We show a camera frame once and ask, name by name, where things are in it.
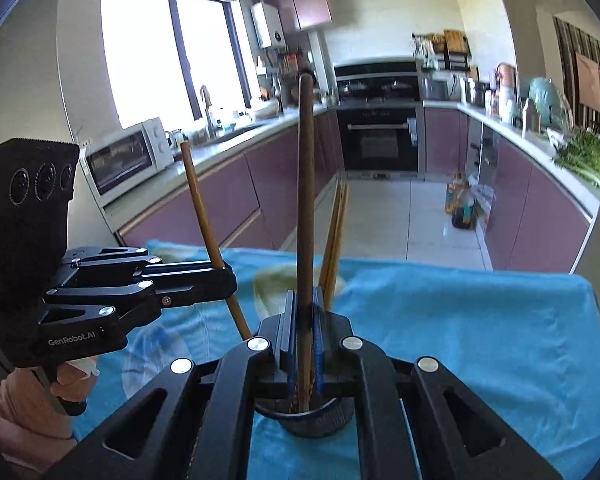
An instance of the oven handle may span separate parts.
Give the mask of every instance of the oven handle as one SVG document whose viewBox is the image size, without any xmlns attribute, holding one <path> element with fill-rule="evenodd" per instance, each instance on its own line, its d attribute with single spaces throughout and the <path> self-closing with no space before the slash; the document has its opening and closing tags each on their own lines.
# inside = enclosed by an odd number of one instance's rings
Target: oven handle
<svg viewBox="0 0 600 480">
<path fill-rule="evenodd" d="M 347 124 L 347 130 L 408 130 L 408 124 Z"/>
</svg>

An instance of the microwave oven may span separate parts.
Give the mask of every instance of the microwave oven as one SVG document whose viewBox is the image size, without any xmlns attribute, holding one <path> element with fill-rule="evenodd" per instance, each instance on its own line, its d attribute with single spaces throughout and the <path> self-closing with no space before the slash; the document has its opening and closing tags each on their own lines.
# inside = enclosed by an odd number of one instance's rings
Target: microwave oven
<svg viewBox="0 0 600 480">
<path fill-rule="evenodd" d="M 101 207 L 173 164 L 160 118 L 85 142 L 80 164 Z"/>
</svg>

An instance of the floor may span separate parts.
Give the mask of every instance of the floor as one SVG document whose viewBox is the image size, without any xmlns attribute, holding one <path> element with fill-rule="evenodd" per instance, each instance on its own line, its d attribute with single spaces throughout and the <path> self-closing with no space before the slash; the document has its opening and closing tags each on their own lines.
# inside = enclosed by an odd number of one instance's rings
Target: floor
<svg viewBox="0 0 600 480">
<path fill-rule="evenodd" d="M 341 256 L 407 260 L 462 269 L 491 270 L 480 229 L 451 225 L 446 186 L 417 180 L 351 180 Z M 314 251 L 327 239 L 334 187 L 315 211 Z M 287 248 L 296 250 L 293 240 Z"/>
</svg>

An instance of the mint green appliance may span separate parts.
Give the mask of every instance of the mint green appliance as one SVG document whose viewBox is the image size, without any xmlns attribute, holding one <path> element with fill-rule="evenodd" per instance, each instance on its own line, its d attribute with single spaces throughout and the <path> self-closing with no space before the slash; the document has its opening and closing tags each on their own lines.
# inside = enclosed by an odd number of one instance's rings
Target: mint green appliance
<svg viewBox="0 0 600 480">
<path fill-rule="evenodd" d="M 564 132 L 571 130 L 571 107 L 550 79 L 533 78 L 529 86 L 529 99 L 535 103 L 540 114 L 541 128 L 554 128 Z"/>
</svg>

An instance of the wooden chopstick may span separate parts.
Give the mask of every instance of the wooden chopstick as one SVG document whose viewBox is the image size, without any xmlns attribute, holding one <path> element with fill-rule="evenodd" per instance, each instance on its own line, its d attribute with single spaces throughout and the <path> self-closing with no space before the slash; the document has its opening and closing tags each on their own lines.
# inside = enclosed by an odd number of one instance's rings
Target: wooden chopstick
<svg viewBox="0 0 600 480">
<path fill-rule="evenodd" d="M 202 232 L 202 238 L 205 241 L 206 252 L 211 260 L 211 265 L 213 265 L 215 269 L 222 269 L 224 267 L 224 260 L 222 260 L 222 256 L 220 255 L 220 249 L 218 247 L 218 243 L 216 242 L 216 237 L 211 229 L 209 218 L 206 215 L 205 205 L 202 202 L 202 197 L 200 196 L 198 178 L 196 176 L 196 170 L 193 167 L 193 159 L 191 158 L 191 150 L 188 140 L 185 140 L 185 142 L 181 143 L 180 150 L 182 151 L 184 168 L 187 172 L 187 182 L 189 183 L 189 191 L 191 192 L 193 207 L 196 210 L 198 224 L 200 224 L 200 232 Z M 249 330 L 249 325 L 247 325 L 247 322 L 244 320 L 244 315 L 242 314 L 240 304 L 238 303 L 238 298 L 235 297 L 235 294 L 232 294 L 229 298 L 227 298 L 226 305 L 229 307 L 231 317 L 234 318 L 235 326 L 238 329 L 242 339 L 245 340 L 250 338 L 251 331 Z"/>
<path fill-rule="evenodd" d="M 347 199 L 349 197 L 349 184 L 343 184 L 342 198 L 338 208 L 338 218 L 336 222 L 334 237 L 333 237 L 333 248 L 331 250 L 331 259 L 329 262 L 329 270 L 327 273 L 327 279 L 322 290 L 322 300 L 324 302 L 324 309 L 331 310 L 331 304 L 333 303 L 333 293 L 336 288 L 336 280 L 338 279 L 338 263 L 340 262 L 340 249 L 342 248 L 342 233 L 344 231 L 344 218 L 347 211 Z"/>
<path fill-rule="evenodd" d="M 333 195 L 333 206 L 331 207 L 331 221 L 329 222 L 329 233 L 327 234 L 327 245 L 324 248 L 322 256 L 322 266 L 320 267 L 320 278 L 318 286 L 322 289 L 324 295 L 324 286 L 327 283 L 327 275 L 329 266 L 331 265 L 331 255 L 333 254 L 333 240 L 336 234 L 336 225 L 338 224 L 338 212 L 340 211 L 340 200 L 342 198 L 342 184 L 336 186 L 336 191 Z"/>
<path fill-rule="evenodd" d="M 309 411 L 314 306 L 314 82 L 300 77 L 298 123 L 298 410 Z"/>
</svg>

